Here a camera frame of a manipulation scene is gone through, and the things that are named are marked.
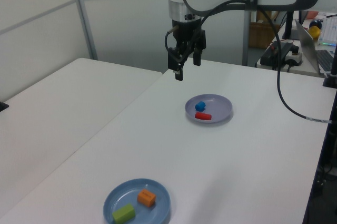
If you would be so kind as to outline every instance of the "black cable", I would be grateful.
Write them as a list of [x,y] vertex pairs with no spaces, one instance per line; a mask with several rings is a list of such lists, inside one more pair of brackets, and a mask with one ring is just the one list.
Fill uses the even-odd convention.
[[295,115],[301,117],[301,118],[304,118],[306,120],[310,120],[310,121],[315,121],[315,122],[322,122],[322,123],[330,123],[330,124],[337,124],[337,121],[331,121],[331,120],[320,120],[320,119],[314,119],[314,118],[311,118],[311,117],[307,117],[307,116],[304,116],[302,115],[301,113],[298,113],[296,111],[294,111],[293,109],[291,109],[288,104],[285,102],[283,96],[282,96],[282,93],[281,93],[281,88],[280,88],[280,75],[281,75],[281,63],[282,63],[282,60],[281,60],[281,42],[280,42],[280,38],[279,38],[279,34],[277,33],[277,30],[275,28],[275,25],[273,24],[273,21],[269,18],[268,14],[264,11],[263,8],[261,8],[260,6],[257,6],[257,9],[259,11],[262,12],[262,14],[264,15],[264,17],[268,20],[274,34],[275,34],[275,37],[276,37],[276,41],[277,41],[277,48],[278,48],[278,67],[277,67],[277,92],[279,93],[279,97],[282,101],[282,103],[284,104],[284,106],[289,110],[291,111],[292,113],[294,113]]
[[290,70],[290,68],[291,68],[292,66],[293,66],[293,65],[292,65],[291,63],[289,63],[289,67],[288,67],[288,69],[286,70],[287,73],[289,73],[289,70]]
[[282,20],[281,20],[281,22],[280,22],[280,27],[282,27],[283,25],[284,25],[284,19],[285,19],[285,17],[287,16],[287,14],[288,14],[288,12],[286,12],[285,14],[284,14],[284,16],[283,16],[283,18],[282,18]]
[[[227,11],[226,6],[227,6],[228,4],[233,4],[233,3],[240,3],[240,5],[238,5],[238,6],[241,6],[241,7],[238,7],[238,9],[244,9],[244,8],[245,8],[245,3],[246,3],[246,1],[245,1],[245,0],[229,0],[229,1],[227,1],[227,2],[224,2],[224,3],[222,3],[222,4],[219,4],[217,7],[213,8],[210,12],[208,12],[208,13],[204,16],[204,18],[201,20],[201,22],[200,22],[200,24],[199,24],[197,30],[201,29],[201,26],[202,26],[203,23],[206,21],[206,19],[208,19],[208,17],[210,17],[210,16],[212,16],[212,15],[214,15],[214,14],[220,12],[220,11],[221,11],[221,12]],[[196,40],[197,36],[199,35],[199,32],[196,31],[196,32],[193,34],[193,36],[192,36],[192,38],[191,38],[191,40],[190,40],[190,42],[189,42],[189,45],[187,46],[187,48],[186,48],[186,50],[185,50],[185,53],[178,59],[174,54],[172,54],[171,50],[169,49],[169,47],[168,47],[168,45],[167,45],[167,37],[168,37],[169,34],[171,33],[171,30],[168,31],[168,32],[166,33],[166,35],[165,35],[165,48],[166,48],[166,50],[167,50],[167,52],[168,52],[168,55],[169,55],[172,59],[174,59],[177,63],[184,63],[184,62],[187,60],[189,54],[191,53],[190,50],[191,50],[191,48],[192,48],[192,44],[193,44],[193,42]]]

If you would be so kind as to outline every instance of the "light blue plate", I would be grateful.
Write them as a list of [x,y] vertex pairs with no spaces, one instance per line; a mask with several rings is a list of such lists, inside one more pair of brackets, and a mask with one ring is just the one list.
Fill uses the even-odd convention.
[[[146,189],[156,194],[156,202],[147,207],[138,203],[137,196],[141,190]],[[170,195],[160,183],[150,179],[134,179],[117,186],[107,196],[103,215],[107,223],[115,224],[112,213],[130,203],[136,212],[136,217],[125,224],[166,224],[170,221]]]

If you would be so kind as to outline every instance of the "yellow object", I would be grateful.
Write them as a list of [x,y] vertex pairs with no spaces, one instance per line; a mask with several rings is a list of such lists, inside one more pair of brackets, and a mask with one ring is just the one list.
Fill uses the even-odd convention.
[[308,33],[313,39],[317,39],[321,34],[321,30],[317,26],[313,25],[308,29]]

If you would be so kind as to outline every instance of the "white tabletop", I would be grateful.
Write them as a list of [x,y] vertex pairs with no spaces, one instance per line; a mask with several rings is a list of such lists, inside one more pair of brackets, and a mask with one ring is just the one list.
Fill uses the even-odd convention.
[[[325,16],[321,16],[318,15],[315,19],[320,20],[325,18]],[[309,24],[312,20],[305,20],[303,22],[303,26],[306,28],[309,28]],[[293,28],[296,29],[296,23],[295,21],[293,21]],[[280,39],[282,39],[282,35],[284,34],[284,30],[285,30],[285,24],[280,28],[279,30],[279,37]],[[299,52],[302,53],[302,49],[301,49],[301,43],[298,40],[284,40],[282,42],[290,42],[296,46],[299,47]],[[333,46],[324,46],[324,45],[319,45],[317,41],[315,41],[315,47],[316,50],[328,50],[328,51],[332,51],[332,54],[334,53],[335,47]],[[260,68],[260,69],[271,69],[272,67],[270,66],[265,66],[265,65],[261,65],[260,60],[258,60],[258,62],[256,63],[256,67]],[[284,65],[281,67],[281,71],[286,72],[288,69],[288,65]],[[290,73],[294,73],[294,74],[301,74],[301,75],[310,75],[310,76],[316,76],[316,77],[324,77],[323,75],[319,75],[317,73],[317,71],[314,69],[314,67],[311,65],[311,63],[309,62],[309,60],[305,57],[304,54],[302,54],[302,63],[300,66],[293,66],[290,68],[289,70]]]
[[78,59],[0,113],[0,217],[162,74]]
[[[191,64],[183,82],[167,71],[0,224],[104,223],[107,195],[135,178],[167,188],[170,224],[302,223],[326,124],[283,106],[275,71]],[[298,112],[328,119],[335,90],[322,81],[281,74],[284,98]],[[204,93],[232,101],[230,121],[186,117],[186,101]]]

